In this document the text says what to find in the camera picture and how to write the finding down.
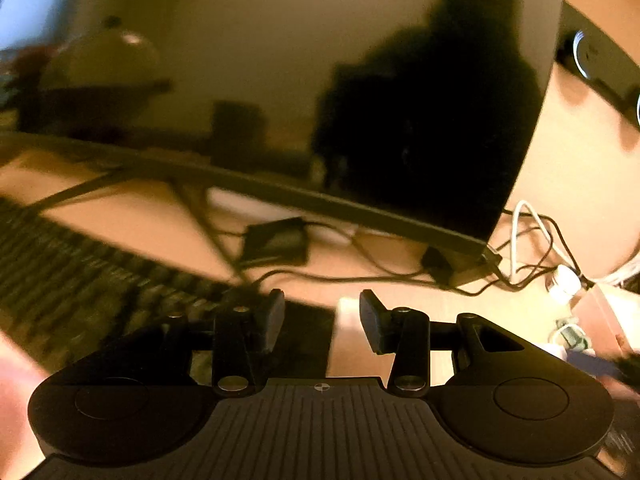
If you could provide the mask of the black keyboard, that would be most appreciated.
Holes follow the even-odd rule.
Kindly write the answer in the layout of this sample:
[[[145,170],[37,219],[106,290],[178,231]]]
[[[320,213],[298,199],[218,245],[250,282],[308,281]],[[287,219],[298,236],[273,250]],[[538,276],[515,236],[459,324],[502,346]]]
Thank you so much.
[[[1,329],[48,373],[173,314],[204,318],[229,288],[1,202]]]

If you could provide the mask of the black computer monitor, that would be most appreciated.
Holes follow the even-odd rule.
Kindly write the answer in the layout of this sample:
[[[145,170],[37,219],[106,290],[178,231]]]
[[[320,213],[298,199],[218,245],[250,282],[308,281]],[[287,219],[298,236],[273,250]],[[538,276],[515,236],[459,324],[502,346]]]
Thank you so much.
[[[423,243],[490,246],[536,129],[563,0],[1,0],[8,137],[95,186],[192,181]]]

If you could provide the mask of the black power adapter brick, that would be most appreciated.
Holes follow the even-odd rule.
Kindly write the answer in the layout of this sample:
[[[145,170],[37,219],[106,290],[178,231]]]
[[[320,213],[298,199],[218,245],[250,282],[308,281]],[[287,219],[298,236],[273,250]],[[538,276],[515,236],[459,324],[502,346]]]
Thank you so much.
[[[243,235],[238,263],[256,266],[304,266],[309,258],[309,235],[300,218],[252,224]]]

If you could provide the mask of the pink cardboard box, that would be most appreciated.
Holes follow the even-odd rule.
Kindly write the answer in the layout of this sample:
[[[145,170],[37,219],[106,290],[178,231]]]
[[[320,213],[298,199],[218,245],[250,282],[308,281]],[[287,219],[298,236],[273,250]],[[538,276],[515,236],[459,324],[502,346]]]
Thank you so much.
[[[639,314],[639,296],[610,285],[594,286],[572,307],[594,353],[604,358],[639,352]]]

